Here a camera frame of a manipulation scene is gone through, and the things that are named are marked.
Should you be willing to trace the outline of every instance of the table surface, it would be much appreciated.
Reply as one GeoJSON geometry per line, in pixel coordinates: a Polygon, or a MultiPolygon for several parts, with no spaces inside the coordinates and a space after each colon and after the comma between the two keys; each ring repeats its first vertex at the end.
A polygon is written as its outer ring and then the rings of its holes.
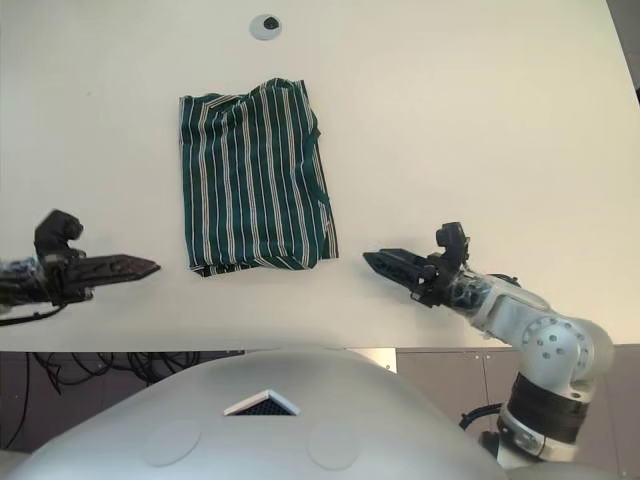
{"type": "Polygon", "coordinates": [[[3,258],[53,208],[89,255],[162,271],[2,329],[0,350],[153,351],[496,343],[370,271],[435,250],[640,342],[640,109],[604,0],[75,0],[1,5],[3,258]],[[282,34],[248,33],[259,14],[282,34]],[[178,98],[304,79],[341,258],[305,272],[187,269],[178,98]]]}

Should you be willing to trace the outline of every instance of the white stripe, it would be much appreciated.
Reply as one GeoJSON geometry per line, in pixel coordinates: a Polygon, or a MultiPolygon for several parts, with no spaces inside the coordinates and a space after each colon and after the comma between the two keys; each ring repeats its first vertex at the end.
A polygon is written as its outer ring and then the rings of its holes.
{"type": "Polygon", "coordinates": [[[296,180],[296,152],[295,142],[293,135],[293,125],[291,121],[291,105],[289,104],[289,92],[283,90],[282,92],[284,102],[284,113],[287,122],[287,140],[289,142],[289,159],[290,159],[290,176],[291,185],[293,186],[293,197],[296,201],[296,208],[298,210],[298,223],[300,224],[300,233],[302,235],[302,257],[300,263],[302,265],[309,265],[309,236],[307,235],[307,225],[304,218],[304,207],[302,205],[302,198],[300,196],[300,190],[298,189],[298,182],[296,180]]]}
{"type": "Polygon", "coordinates": [[[191,194],[191,253],[193,255],[193,263],[194,265],[197,265],[196,262],[196,245],[195,245],[195,237],[196,237],[196,233],[195,233],[195,218],[194,218],[194,212],[195,212],[195,208],[193,208],[193,167],[191,165],[191,149],[193,148],[193,131],[191,130],[191,119],[193,117],[193,106],[195,105],[195,101],[193,99],[191,99],[191,111],[189,112],[189,121],[188,121],[188,128],[189,128],[189,137],[191,140],[191,144],[189,145],[189,157],[188,157],[188,162],[189,162],[189,187],[190,187],[190,194],[191,194]]]}
{"type": "Polygon", "coordinates": [[[240,235],[242,235],[242,256],[240,257],[239,261],[244,262],[247,260],[247,241],[244,237],[244,212],[242,211],[242,187],[240,185],[240,171],[238,170],[238,164],[240,163],[238,160],[238,139],[236,138],[236,133],[238,132],[238,129],[237,129],[238,120],[236,119],[236,114],[234,110],[231,110],[230,113],[233,116],[233,123],[236,126],[236,128],[234,128],[233,130],[233,145],[236,153],[236,181],[238,183],[238,207],[240,210],[240,235]]]}
{"type": "Polygon", "coordinates": [[[289,192],[287,189],[287,183],[285,182],[285,174],[284,174],[284,155],[282,154],[282,143],[280,142],[280,139],[282,138],[282,128],[280,127],[280,114],[278,113],[278,99],[276,96],[276,92],[275,89],[272,89],[273,91],[273,105],[275,107],[275,114],[276,114],[276,122],[278,123],[278,134],[277,134],[277,139],[278,139],[278,149],[280,150],[280,175],[282,178],[282,188],[284,190],[284,204],[287,206],[287,218],[289,219],[289,232],[291,233],[291,252],[288,252],[288,255],[293,254],[293,249],[295,249],[295,243],[296,243],[296,236],[293,233],[293,223],[291,222],[291,208],[289,207],[289,192]]]}
{"type": "Polygon", "coordinates": [[[267,233],[267,250],[269,250],[269,256],[273,257],[273,252],[271,251],[271,235],[269,235],[269,224],[267,222],[267,202],[264,198],[264,188],[262,187],[262,160],[260,159],[260,131],[258,130],[258,107],[256,105],[256,97],[252,97],[251,101],[253,102],[253,111],[255,113],[254,122],[256,125],[256,137],[258,138],[258,174],[260,176],[260,192],[262,194],[262,209],[264,210],[264,228],[267,233]]]}
{"type": "Polygon", "coordinates": [[[204,255],[204,261],[207,264],[212,264],[213,259],[211,258],[211,244],[209,242],[209,187],[207,185],[207,163],[204,158],[204,152],[206,150],[206,135],[204,132],[204,122],[207,117],[207,113],[210,108],[214,108],[226,101],[230,98],[233,98],[231,95],[224,95],[218,97],[214,100],[206,102],[202,105],[202,110],[200,111],[200,119],[198,121],[198,132],[200,133],[200,145],[198,151],[198,162],[200,164],[200,192],[202,196],[202,252],[204,255]]]}
{"type": "MultiPolygon", "coordinates": [[[[311,129],[311,131],[313,131],[313,127],[315,126],[313,124],[313,114],[311,113],[311,106],[309,105],[309,98],[305,95],[304,91],[302,91],[302,103],[304,105],[304,110],[305,113],[307,114],[307,124],[309,125],[309,128],[311,129]]],[[[318,155],[316,153],[316,147],[313,147],[313,169],[316,172],[316,180],[318,182],[318,186],[320,187],[320,190],[322,190],[322,193],[327,193],[325,191],[324,188],[324,182],[322,181],[322,173],[320,172],[320,165],[319,165],[319,159],[318,159],[318,155]]]]}
{"type": "Polygon", "coordinates": [[[247,172],[247,195],[249,196],[249,221],[251,223],[251,235],[253,236],[253,258],[260,257],[259,243],[260,232],[258,231],[258,212],[256,207],[256,197],[253,188],[253,169],[251,167],[251,137],[249,135],[249,112],[247,104],[240,107],[242,111],[242,140],[244,141],[244,167],[247,172]]]}
{"type": "Polygon", "coordinates": [[[227,134],[229,128],[227,119],[222,119],[222,176],[224,180],[224,195],[227,206],[227,242],[229,242],[228,253],[229,263],[236,263],[236,250],[233,239],[233,204],[231,202],[231,178],[229,172],[229,146],[227,145],[227,134]]]}
{"type": "MultiPolygon", "coordinates": [[[[298,99],[296,98],[296,95],[293,96],[293,101],[296,105],[296,111],[298,112],[298,127],[300,128],[300,138],[306,138],[307,134],[309,132],[305,132],[302,130],[302,121],[300,120],[300,108],[298,106],[298,99]]],[[[300,142],[300,158],[302,159],[302,162],[309,162],[309,161],[313,161],[312,159],[309,158],[304,158],[304,142],[300,142]]],[[[309,202],[310,205],[310,210],[311,210],[311,222],[313,224],[313,242],[316,245],[316,255],[317,258],[315,258],[314,260],[320,260],[320,258],[322,257],[322,249],[319,248],[318,246],[318,232],[316,231],[316,216],[314,213],[314,205],[318,205],[319,202],[317,200],[314,200],[311,197],[311,194],[309,193],[309,186],[307,185],[307,179],[304,175],[304,170],[302,169],[302,165],[300,165],[301,168],[301,173],[302,173],[302,181],[304,183],[304,189],[305,189],[305,193],[307,194],[307,201],[309,202]]]]}
{"type": "Polygon", "coordinates": [[[273,200],[276,236],[278,237],[278,250],[281,255],[286,255],[284,249],[284,236],[282,234],[282,219],[280,217],[280,202],[278,201],[278,193],[276,189],[275,171],[273,167],[273,142],[271,141],[271,120],[269,118],[269,105],[267,104],[267,95],[264,89],[260,90],[260,99],[262,100],[262,114],[264,116],[266,141],[267,141],[267,166],[269,173],[269,183],[271,184],[271,198],[273,200]]]}
{"type": "Polygon", "coordinates": [[[200,145],[198,146],[198,163],[200,164],[200,194],[202,197],[202,252],[205,263],[211,264],[211,251],[209,249],[209,190],[207,187],[207,165],[204,161],[204,150],[206,141],[204,135],[205,113],[208,111],[209,103],[202,105],[200,118],[198,119],[198,132],[200,133],[200,145]]]}

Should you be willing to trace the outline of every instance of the tangled cables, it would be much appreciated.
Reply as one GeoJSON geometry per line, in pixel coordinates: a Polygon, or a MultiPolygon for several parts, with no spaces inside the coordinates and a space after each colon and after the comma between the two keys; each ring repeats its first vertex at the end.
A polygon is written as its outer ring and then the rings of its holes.
{"type": "Polygon", "coordinates": [[[98,367],[95,367],[95,361],[89,362],[83,359],[77,353],[71,354],[71,359],[80,370],[82,375],[77,373],[70,375],[65,372],[65,364],[68,361],[60,361],[56,356],[57,353],[50,353],[46,356],[33,353],[33,358],[47,372],[47,377],[51,382],[51,386],[58,394],[62,395],[62,387],[80,385],[89,380],[101,377],[111,370],[131,372],[137,378],[149,385],[158,383],[161,380],[178,373],[187,368],[193,367],[200,363],[200,352],[135,352],[135,353],[94,353],[99,361],[98,367]]]}

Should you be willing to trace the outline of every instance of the folded cloth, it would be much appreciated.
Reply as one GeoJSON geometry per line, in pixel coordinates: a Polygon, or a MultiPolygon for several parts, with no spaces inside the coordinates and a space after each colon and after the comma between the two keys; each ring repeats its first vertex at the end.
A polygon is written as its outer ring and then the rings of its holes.
{"type": "Polygon", "coordinates": [[[318,122],[304,82],[180,99],[189,267],[313,268],[338,257],[318,122]]]}

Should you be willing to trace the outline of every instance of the black cable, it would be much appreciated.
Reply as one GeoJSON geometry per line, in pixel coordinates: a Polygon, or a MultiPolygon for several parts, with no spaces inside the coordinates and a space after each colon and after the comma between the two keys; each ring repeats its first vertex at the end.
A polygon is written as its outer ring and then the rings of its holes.
{"type": "Polygon", "coordinates": [[[60,305],[58,308],[54,308],[45,313],[35,312],[33,315],[27,315],[26,317],[13,317],[0,320],[0,327],[8,327],[9,325],[18,325],[20,323],[35,322],[37,320],[44,320],[45,318],[53,317],[55,314],[61,312],[67,308],[66,305],[60,305]]]}
{"type": "Polygon", "coordinates": [[[25,353],[24,355],[27,362],[27,365],[26,365],[27,375],[25,378],[24,402],[22,404],[22,416],[20,417],[20,422],[18,423],[18,427],[16,428],[16,431],[13,433],[11,439],[5,445],[4,447],[5,450],[8,450],[9,447],[13,444],[15,439],[18,437],[18,434],[22,430],[22,427],[24,427],[25,421],[27,420],[27,409],[29,408],[29,392],[31,391],[31,361],[28,353],[25,353]]]}
{"type": "Polygon", "coordinates": [[[469,413],[462,414],[462,420],[460,420],[459,427],[466,430],[469,425],[475,422],[477,419],[486,417],[487,415],[497,415],[502,408],[501,403],[493,403],[491,405],[485,405],[484,407],[471,410],[469,413]]]}

